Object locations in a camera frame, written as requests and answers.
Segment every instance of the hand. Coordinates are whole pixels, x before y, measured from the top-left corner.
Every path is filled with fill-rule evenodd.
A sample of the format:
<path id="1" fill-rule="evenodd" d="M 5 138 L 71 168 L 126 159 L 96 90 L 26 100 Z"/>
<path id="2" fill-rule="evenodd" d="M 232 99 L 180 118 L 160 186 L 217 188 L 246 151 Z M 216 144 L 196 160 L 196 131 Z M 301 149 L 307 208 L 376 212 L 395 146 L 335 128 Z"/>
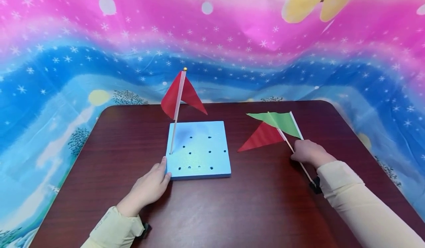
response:
<path id="1" fill-rule="evenodd" d="M 152 169 L 139 178 L 131 191 L 118 204 L 117 209 L 125 217 L 136 217 L 140 210 L 158 200 L 165 192 L 171 173 L 165 174 L 167 158 L 153 165 Z"/>
<path id="2" fill-rule="evenodd" d="M 321 145 L 310 140 L 295 141 L 295 153 L 291 155 L 291 159 L 301 163 L 310 163 L 316 169 L 326 163 L 336 161 L 336 158 L 326 152 Z"/>

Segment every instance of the left hand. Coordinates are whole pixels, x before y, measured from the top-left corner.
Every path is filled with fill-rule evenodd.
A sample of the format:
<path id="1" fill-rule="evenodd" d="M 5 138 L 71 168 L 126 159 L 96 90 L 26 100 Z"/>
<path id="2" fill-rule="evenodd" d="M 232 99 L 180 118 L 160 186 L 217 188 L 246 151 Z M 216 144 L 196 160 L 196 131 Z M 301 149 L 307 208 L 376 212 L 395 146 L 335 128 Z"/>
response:
<path id="1" fill-rule="evenodd" d="M 165 174 L 167 158 L 153 165 L 152 169 L 139 178 L 131 191 L 118 204 L 117 209 L 125 217 L 136 217 L 140 210 L 157 201 L 165 192 L 171 173 Z"/>

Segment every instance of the red flag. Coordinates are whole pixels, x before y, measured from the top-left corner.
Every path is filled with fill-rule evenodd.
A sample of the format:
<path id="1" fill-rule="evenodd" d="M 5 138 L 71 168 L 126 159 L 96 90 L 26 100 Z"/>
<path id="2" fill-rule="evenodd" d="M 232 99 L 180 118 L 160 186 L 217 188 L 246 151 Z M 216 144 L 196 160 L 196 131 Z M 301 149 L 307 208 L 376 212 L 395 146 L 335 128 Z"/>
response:
<path id="1" fill-rule="evenodd" d="M 176 79 L 174 79 L 164 98 L 160 102 L 160 106 L 162 110 L 167 114 L 171 119 L 174 119 L 174 112 L 176 111 L 177 104 L 177 95 L 179 94 L 179 85 L 180 85 L 180 77 L 182 75 L 182 71 L 179 72 Z M 185 77 L 183 84 L 183 92 L 182 92 L 182 101 L 186 102 L 188 105 L 200 110 L 201 112 L 207 114 L 207 111 L 204 108 L 201 100 L 196 94 L 195 89 L 193 88 L 190 81 Z"/>
<path id="2" fill-rule="evenodd" d="M 271 145 L 274 143 L 285 141 L 280 136 L 277 128 L 262 122 L 255 132 L 248 138 L 248 140 L 238 149 L 238 152 L 249 150 L 263 145 Z"/>

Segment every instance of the green flag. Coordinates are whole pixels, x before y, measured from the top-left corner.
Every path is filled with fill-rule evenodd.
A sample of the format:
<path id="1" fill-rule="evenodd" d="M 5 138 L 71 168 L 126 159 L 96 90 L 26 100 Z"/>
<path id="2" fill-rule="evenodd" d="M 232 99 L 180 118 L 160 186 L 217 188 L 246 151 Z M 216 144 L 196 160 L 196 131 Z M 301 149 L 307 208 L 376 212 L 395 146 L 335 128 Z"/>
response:
<path id="1" fill-rule="evenodd" d="M 291 136 L 301 138 L 290 113 L 247 113 L 247 115 L 263 121 L 272 127 L 279 128 L 282 132 Z"/>

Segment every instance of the blue foam board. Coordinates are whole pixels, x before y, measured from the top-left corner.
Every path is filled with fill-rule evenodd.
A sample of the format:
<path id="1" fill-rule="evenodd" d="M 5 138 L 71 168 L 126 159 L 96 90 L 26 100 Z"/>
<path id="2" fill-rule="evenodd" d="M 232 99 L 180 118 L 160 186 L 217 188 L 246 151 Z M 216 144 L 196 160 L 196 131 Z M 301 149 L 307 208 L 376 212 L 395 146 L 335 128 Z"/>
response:
<path id="1" fill-rule="evenodd" d="M 230 177 L 229 150 L 223 121 L 177 123 L 170 154 L 174 123 L 167 143 L 167 172 L 171 180 Z"/>

